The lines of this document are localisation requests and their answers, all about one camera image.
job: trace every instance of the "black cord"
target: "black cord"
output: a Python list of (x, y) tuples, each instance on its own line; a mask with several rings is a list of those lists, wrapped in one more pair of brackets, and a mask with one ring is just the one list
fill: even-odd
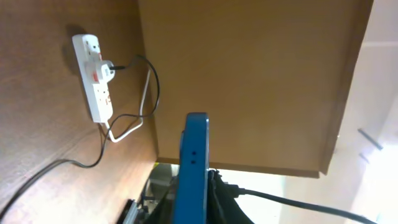
[(122, 69), (126, 69), (129, 68), (130, 66), (134, 65), (137, 59), (141, 59), (143, 61), (145, 61), (150, 68), (152, 69), (152, 71), (154, 72), (155, 75), (155, 79), (156, 79), (156, 87), (157, 87), (157, 96), (156, 96), (156, 102), (155, 102), (155, 106), (152, 109), (152, 111), (149, 114), (145, 114), (145, 115), (137, 115), (137, 114), (123, 114), (123, 116), (130, 116), (130, 117), (134, 117), (134, 118), (146, 118), (149, 116), (152, 116), (155, 113), (155, 110), (157, 109), (157, 105), (159, 104), (159, 96), (160, 96), (160, 83), (159, 83), (159, 77), (157, 76), (157, 72), (155, 67), (153, 66), (153, 64), (144, 56), (142, 55), (136, 55), (130, 62), (130, 64), (126, 65), (126, 66), (113, 66), (110, 67), (109, 69), (111, 70), (122, 70)]
[(320, 205), (313, 205), (313, 204), (305, 203), (305, 202), (298, 202), (295, 200), (277, 197), (277, 196), (265, 194), (262, 192), (256, 192), (254, 190), (240, 189), (237, 185), (227, 185), (227, 186), (228, 186), (228, 190), (230, 191), (232, 196), (245, 195), (245, 194), (253, 195), (253, 196), (273, 200), (275, 202), (283, 203), (285, 205), (295, 206), (298, 208), (304, 208), (304, 209), (308, 209), (308, 210), (313, 210), (313, 211), (317, 211), (317, 212), (323, 212), (323, 213), (337, 215), (337, 216), (344, 217), (344, 218), (349, 218), (350, 220), (354, 220), (354, 221), (364, 223), (364, 224), (377, 224), (377, 223), (375, 223), (371, 220), (368, 220), (367, 218), (362, 217), (360, 215), (356, 215), (356, 214), (353, 214), (350, 212), (338, 210), (335, 208), (330, 208), (330, 207), (325, 207), (325, 206), (320, 206)]
[[(48, 173), (48, 172), (51, 171), (52, 169), (56, 168), (57, 166), (62, 165), (62, 164), (65, 164), (65, 163), (71, 163), (71, 164), (73, 164), (73, 165), (75, 165), (75, 166), (78, 166), (78, 167), (81, 167), (81, 168), (84, 168), (84, 169), (89, 169), (89, 168), (92, 168), (92, 167), (97, 166), (97, 165), (101, 162), (101, 160), (102, 160), (102, 158), (103, 158), (103, 156), (104, 156), (104, 151), (105, 151), (105, 147), (106, 147), (106, 141), (107, 141), (108, 138), (109, 138), (109, 132), (110, 132), (110, 130), (112, 129), (112, 127), (113, 127), (113, 125), (115, 124), (115, 122), (116, 122), (119, 118), (121, 118), (121, 117), (123, 117), (123, 116), (130, 116), (130, 117), (136, 117), (136, 118), (145, 118), (145, 117), (151, 116), (151, 115), (153, 115), (153, 114), (155, 113), (155, 110), (157, 109), (157, 105), (159, 104), (159, 95), (160, 95), (159, 78), (158, 78), (158, 76), (157, 76), (157, 73), (156, 73), (156, 70), (155, 70), (153, 64), (152, 64), (148, 59), (146, 59), (144, 56), (141, 56), (141, 55), (136, 55), (136, 58), (142, 59), (142, 60), (144, 60), (145, 62), (147, 62), (148, 65), (149, 65), (149, 66), (151, 67), (151, 69), (153, 70), (154, 75), (155, 75), (155, 79), (156, 79), (156, 83), (157, 83), (157, 97), (156, 97), (155, 106), (154, 106), (154, 108), (152, 109), (152, 111), (151, 111), (149, 114), (145, 114), (145, 115), (121, 114), (121, 115), (117, 116), (117, 117), (112, 121), (111, 125), (109, 126), (109, 129), (108, 129), (108, 131), (106, 132), (106, 135), (105, 135), (105, 139), (104, 139), (104, 141), (103, 141), (103, 143), (102, 143), (102, 145), (101, 145), (101, 152), (100, 152), (100, 154), (99, 154), (99, 157), (98, 157), (98, 159), (97, 159), (93, 164), (84, 165), (84, 164), (82, 164), (81, 162), (78, 162), (78, 161), (72, 160), (72, 159), (57, 159), (57, 160), (53, 161), (52, 163), (50, 163), (49, 165), (47, 165), (46, 167), (44, 167), (43, 169), (41, 169), (40, 171), (38, 171), (35, 175), (33, 175), (31, 178), (29, 178), (29, 180), (26, 181), (26, 182), (17, 190), (17, 192), (11, 197), (10, 201), (8, 201), (8, 203), (6, 204), (6, 206), (3, 208), (3, 210), (2, 210), (1, 213), (0, 213), (0, 222), (2, 222), (3, 218), (6, 216), (6, 213), (7, 213), (8, 210), (11, 208), (11, 206), (15, 203), (15, 201), (16, 201), (16, 200), (17, 200), (17, 199), (18, 199), (30, 186), (32, 186), (32, 185), (33, 185), (34, 183), (36, 183), (36, 181), (38, 181), (42, 176), (44, 176), (46, 173)], [(134, 60), (133, 60), (127, 67), (124, 67), (124, 68), (128, 68), (129, 66), (131, 66), (131, 65), (133, 64), (133, 62), (134, 62)]]

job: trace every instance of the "cable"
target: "cable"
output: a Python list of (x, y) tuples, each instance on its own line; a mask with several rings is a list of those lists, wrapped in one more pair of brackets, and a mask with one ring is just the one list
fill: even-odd
[[(142, 110), (144, 109), (144, 102), (145, 102), (145, 97), (146, 97), (146, 94), (147, 94), (149, 78), (150, 78), (150, 70), (148, 70), (147, 80), (145, 82), (144, 91), (142, 93), (141, 104), (140, 104), (140, 107), (139, 107), (139, 115), (140, 116), (142, 116)], [(141, 127), (144, 124), (143, 118), (139, 118), (139, 120), (140, 120), (140, 123), (137, 126), (129, 129), (128, 131), (125, 131), (122, 135), (120, 135), (116, 139), (113, 136), (112, 130), (109, 130), (109, 123), (105, 122), (104, 124), (105, 124), (105, 127), (109, 130), (109, 138), (111, 139), (112, 142), (116, 143), (116, 142), (119, 142), (122, 139), (124, 139), (124, 137), (126, 137), (127, 135), (129, 135), (130, 133), (132, 133), (133, 131), (135, 131), (136, 129), (138, 129), (139, 127)]]
[[(6, 216), (6, 213), (7, 213), (8, 210), (12, 207), (12, 205), (16, 202), (16, 200), (17, 200), (27, 189), (29, 189), (30, 186), (32, 186), (32, 185), (33, 185), (34, 183), (36, 183), (36, 181), (38, 181), (42, 176), (44, 176), (46, 173), (48, 173), (48, 172), (51, 171), (52, 169), (56, 168), (57, 166), (62, 165), (62, 164), (65, 164), (65, 163), (71, 163), (71, 164), (73, 164), (73, 165), (75, 165), (75, 166), (78, 166), (78, 167), (81, 167), (81, 168), (84, 168), (84, 169), (89, 169), (89, 168), (92, 168), (92, 167), (97, 166), (97, 165), (101, 162), (101, 160), (102, 160), (102, 158), (103, 158), (103, 156), (104, 156), (104, 151), (105, 151), (105, 147), (106, 147), (106, 141), (107, 141), (108, 138), (109, 138), (109, 135), (110, 135), (110, 133), (111, 133), (111, 129), (112, 129), (113, 125), (115, 124), (115, 122), (116, 122), (119, 118), (124, 117), (124, 116), (128, 116), (128, 117), (135, 117), (135, 118), (141, 118), (141, 119), (142, 119), (142, 118), (146, 118), (146, 117), (152, 116), (152, 115), (155, 113), (155, 111), (156, 111), (156, 109), (157, 109), (157, 106), (158, 106), (158, 104), (159, 104), (159, 95), (160, 95), (160, 83), (159, 83), (159, 78), (158, 78), (158, 76), (157, 76), (157, 72), (156, 72), (156, 70), (155, 70), (153, 64), (152, 64), (148, 59), (146, 59), (144, 56), (136, 55), (136, 58), (139, 58), (139, 59), (145, 61), (145, 62), (150, 66), (150, 68), (152, 69), (152, 71), (154, 72), (154, 75), (155, 75), (156, 84), (157, 84), (157, 96), (156, 96), (155, 106), (153, 107), (152, 111), (151, 111), (149, 114), (142, 115), (142, 107), (143, 107), (144, 102), (143, 102), (143, 100), (141, 100), (141, 106), (140, 106), (140, 113), (139, 113), (139, 115), (135, 115), (135, 114), (121, 114), (121, 115), (117, 116), (117, 117), (112, 121), (111, 125), (109, 125), (109, 127), (108, 127), (108, 131), (106, 132), (104, 141), (103, 141), (103, 143), (102, 143), (102, 145), (101, 145), (101, 152), (100, 152), (100, 154), (99, 154), (98, 159), (97, 159), (94, 163), (92, 163), (92, 164), (90, 164), (90, 165), (84, 165), (84, 164), (82, 164), (81, 162), (78, 162), (78, 161), (72, 160), (72, 159), (57, 159), (57, 160), (51, 162), (49, 165), (45, 166), (43, 169), (39, 170), (35, 175), (33, 175), (31, 178), (29, 178), (29, 180), (27, 180), (21, 187), (19, 187), (19, 189), (17, 190), (17, 192), (11, 197), (10, 201), (8, 201), (8, 203), (6, 204), (6, 206), (3, 208), (3, 210), (2, 210), (1, 213), (0, 213), (0, 222), (1, 222), (1, 221), (3, 220), (3, 218)], [(150, 74), (150, 72), (148, 73), (148, 76), (147, 76), (147, 83), (146, 83), (146, 87), (145, 87), (145, 90), (144, 90), (145, 93), (144, 93), (144, 95), (142, 96), (142, 99), (145, 98), (145, 94), (146, 94), (146, 90), (147, 90), (147, 84), (148, 84), (148, 81), (149, 81), (149, 74)]]
[(159, 77), (157, 76), (157, 72), (156, 72), (156, 69), (155, 69), (155, 67), (153, 66), (153, 64), (152, 64), (148, 59), (146, 59), (144, 56), (142, 56), (142, 55), (136, 55), (136, 56), (133, 58), (133, 60), (130, 62), (130, 64), (128, 64), (128, 65), (126, 65), (126, 66), (113, 66), (113, 67), (110, 67), (109, 69), (111, 69), (111, 70), (122, 70), (122, 69), (126, 69), (126, 68), (128, 68), (128, 67), (134, 65), (134, 63), (136, 62), (136, 59), (141, 59), (141, 60), (145, 61), (145, 62), (150, 66), (150, 68), (152, 69), (152, 71), (154, 72), (155, 79), (156, 79), (156, 87), (157, 87), (156, 102), (155, 102), (154, 108), (152, 109), (152, 111), (151, 111), (149, 114), (145, 114), (145, 115), (142, 115), (142, 114), (139, 114), (139, 115), (136, 115), (136, 114), (122, 114), (122, 115), (123, 115), (123, 116), (130, 116), (130, 117), (134, 117), (134, 118), (146, 118), (146, 117), (152, 116), (152, 115), (155, 113), (155, 110), (157, 109), (157, 106), (159, 105), (160, 83), (159, 83)]
[(283, 203), (285, 205), (295, 206), (298, 208), (304, 208), (307, 210), (313, 210), (313, 211), (317, 211), (317, 212), (323, 212), (323, 213), (327, 213), (327, 214), (331, 214), (331, 215), (337, 215), (340, 217), (349, 218), (350, 220), (354, 220), (354, 221), (364, 223), (364, 224), (377, 224), (376, 222), (368, 220), (367, 218), (362, 217), (360, 215), (356, 215), (356, 214), (353, 214), (350, 212), (338, 210), (335, 208), (330, 208), (330, 207), (325, 207), (325, 206), (320, 206), (320, 205), (313, 205), (311, 203), (305, 203), (305, 202), (298, 202), (295, 200), (277, 197), (277, 196), (265, 194), (262, 192), (256, 192), (254, 190), (240, 189), (237, 185), (227, 185), (227, 186), (228, 186), (228, 190), (230, 191), (232, 196), (253, 195), (253, 196), (273, 200), (275, 202)]

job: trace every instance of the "power strip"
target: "power strip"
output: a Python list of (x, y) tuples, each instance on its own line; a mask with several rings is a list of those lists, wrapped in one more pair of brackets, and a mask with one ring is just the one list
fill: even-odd
[(96, 123), (106, 123), (113, 114), (108, 82), (115, 71), (113, 64), (102, 60), (98, 38), (91, 34), (78, 34), (72, 37), (81, 79), (85, 87), (91, 117)]

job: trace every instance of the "blue object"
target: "blue object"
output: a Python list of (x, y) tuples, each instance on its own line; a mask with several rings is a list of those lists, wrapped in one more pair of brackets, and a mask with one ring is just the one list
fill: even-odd
[(206, 223), (208, 153), (208, 116), (206, 113), (189, 113), (181, 135), (173, 224)]

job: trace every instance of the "wooden surface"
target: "wooden surface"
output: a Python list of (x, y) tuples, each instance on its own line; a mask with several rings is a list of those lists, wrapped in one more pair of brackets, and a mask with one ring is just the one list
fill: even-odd
[(210, 166), (327, 173), (371, 0), (139, 1), (162, 74), (159, 161), (185, 115), (207, 112)]
[[(88, 112), (71, 40), (85, 32), (98, 36), (104, 59), (115, 64), (144, 52), (134, 1), (0, 2), (0, 208), (52, 160), (91, 164), (98, 157), (101, 134)], [(138, 113), (145, 77), (145, 65), (116, 72), (109, 84), (113, 117)], [(119, 120), (114, 133), (130, 122)], [(152, 169), (154, 139), (146, 119), (123, 141), (108, 144), (98, 167), (54, 169), (14, 204), (5, 223), (114, 223)]]

